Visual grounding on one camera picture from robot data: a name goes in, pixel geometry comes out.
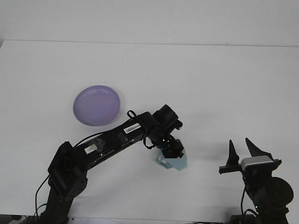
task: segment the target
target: purple plate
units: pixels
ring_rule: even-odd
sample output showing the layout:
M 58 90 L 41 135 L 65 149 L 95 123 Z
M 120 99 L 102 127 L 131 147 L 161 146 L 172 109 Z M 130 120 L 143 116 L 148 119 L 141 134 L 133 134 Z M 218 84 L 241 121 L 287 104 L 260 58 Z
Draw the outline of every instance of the purple plate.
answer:
M 73 110 L 75 117 L 83 124 L 102 126 L 117 116 L 120 110 L 120 99 L 110 87 L 94 85 L 77 95 Z

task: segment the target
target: black cable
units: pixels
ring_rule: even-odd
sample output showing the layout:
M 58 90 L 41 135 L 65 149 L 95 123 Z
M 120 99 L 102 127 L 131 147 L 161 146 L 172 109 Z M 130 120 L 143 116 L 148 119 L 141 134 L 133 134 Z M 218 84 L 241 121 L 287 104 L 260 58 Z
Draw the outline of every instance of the black cable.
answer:
M 134 117 L 136 117 L 137 116 L 137 114 L 134 112 L 134 111 L 132 111 L 132 110 L 129 110 L 128 112 L 127 112 L 127 115 L 129 116 L 129 118 L 133 118 L 132 116 L 131 116 L 131 114 L 133 114 L 133 116 Z
M 257 217 L 257 213 L 255 211 L 253 211 L 252 209 L 247 209 L 245 212 L 244 212 L 244 215 L 246 215 L 246 212 L 250 211 L 255 217 Z
M 187 224 L 223 224 L 223 223 L 195 222 L 195 223 L 187 223 Z
M 85 141 L 85 140 L 87 140 L 87 139 L 89 139 L 89 138 L 91 138 L 91 137 L 93 137 L 93 136 L 100 135 L 100 134 L 103 134 L 103 133 L 106 133 L 106 132 L 107 132 L 107 131 L 105 131 L 105 132 L 99 132 L 99 133 L 96 133 L 96 134 L 92 134 L 92 135 L 90 135 L 90 136 L 88 136 L 88 137 L 82 139 L 82 140 L 81 140 L 80 142 L 78 142 L 74 147 L 77 147 L 81 142 L 83 142 L 83 141 Z
M 48 180 L 48 178 L 50 177 L 50 174 L 47 176 L 47 178 L 42 182 L 42 184 L 39 186 L 39 188 L 36 191 L 36 218 L 37 221 L 39 221 L 39 217 L 38 217 L 38 212 L 37 212 L 37 193 L 39 192 L 39 190 L 41 189 L 41 187 L 43 186 L 43 184 Z
M 246 191 L 246 186 L 244 187 L 244 191 L 243 191 L 242 198 L 241 198 L 241 214 L 242 214 L 243 218 L 244 218 L 243 201 L 244 201 L 244 197 L 245 197 L 245 191 Z
M 137 116 L 137 114 L 136 114 L 134 111 L 132 111 L 132 110 L 129 110 L 129 111 L 127 112 L 127 115 L 128 115 L 131 119 L 133 119 L 134 117 Z M 90 135 L 90 136 L 88 136 L 88 137 L 82 139 L 82 140 L 81 140 L 80 142 L 78 142 L 74 147 L 77 147 L 80 143 L 82 143 L 83 141 L 85 141 L 85 140 L 87 140 L 87 139 L 89 139 L 89 138 L 91 138 L 91 137 L 93 137 L 93 136 L 100 135 L 100 134 L 104 134 L 104 133 L 106 133 L 106 132 L 108 132 L 108 131 L 104 131 L 104 132 L 99 132 L 99 133 L 96 133 L 96 134 L 92 134 L 92 135 Z
M 37 210 L 39 210 L 41 207 L 43 207 L 43 206 L 45 206 L 45 205 L 47 205 L 47 203 L 40 205 L 40 206 L 37 208 Z M 36 212 L 34 213 L 33 216 L 25 216 L 26 219 L 27 219 L 26 224 L 28 224 L 28 223 L 29 223 L 29 220 L 30 220 L 32 217 L 34 218 L 35 216 L 36 216 Z

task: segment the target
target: white wall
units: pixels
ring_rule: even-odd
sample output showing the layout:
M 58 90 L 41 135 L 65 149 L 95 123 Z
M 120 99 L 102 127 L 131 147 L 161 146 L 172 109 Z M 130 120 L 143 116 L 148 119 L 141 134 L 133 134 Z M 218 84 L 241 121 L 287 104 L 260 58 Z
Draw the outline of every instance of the white wall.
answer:
M 0 39 L 299 46 L 297 0 L 2 0 Z

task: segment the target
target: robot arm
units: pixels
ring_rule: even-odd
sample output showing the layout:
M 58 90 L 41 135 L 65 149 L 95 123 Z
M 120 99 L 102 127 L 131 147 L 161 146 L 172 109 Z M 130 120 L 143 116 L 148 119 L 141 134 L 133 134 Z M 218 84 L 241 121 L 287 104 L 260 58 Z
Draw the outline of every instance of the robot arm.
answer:
M 239 164 L 239 156 L 230 141 L 228 161 L 219 168 L 219 173 L 242 173 L 246 192 L 258 212 L 256 222 L 252 223 L 288 224 L 286 213 L 289 210 L 286 205 L 293 200 L 293 190 L 285 180 L 272 177 L 272 171 L 278 168 L 281 160 L 273 159 L 270 153 L 260 150 L 249 139 L 245 140 L 252 157 L 243 159 Z M 239 221 L 242 220 L 231 219 L 230 223 Z
M 161 149 L 165 158 L 181 158 L 183 146 L 170 133 L 180 129 L 182 122 L 167 105 L 153 115 L 145 112 L 130 116 L 122 125 L 72 147 L 63 143 L 56 152 L 49 168 L 50 194 L 42 224 L 63 224 L 73 199 L 87 186 L 87 171 L 134 143 L 149 138 L 153 146 Z

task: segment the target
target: label sticker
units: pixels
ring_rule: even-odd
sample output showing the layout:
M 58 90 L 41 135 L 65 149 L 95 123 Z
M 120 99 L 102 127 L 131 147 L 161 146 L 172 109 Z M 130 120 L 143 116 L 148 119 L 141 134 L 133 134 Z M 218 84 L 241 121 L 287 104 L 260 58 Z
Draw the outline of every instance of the label sticker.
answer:
M 95 144 L 93 144 L 93 145 L 85 148 L 85 152 L 86 152 L 86 154 L 90 154 L 97 149 L 98 149 L 97 146 Z
M 129 134 L 130 132 L 138 129 L 138 128 L 141 128 L 140 124 L 136 123 L 136 124 L 133 124 L 131 125 L 130 127 L 127 127 L 125 128 L 123 131 L 126 133 L 126 134 Z

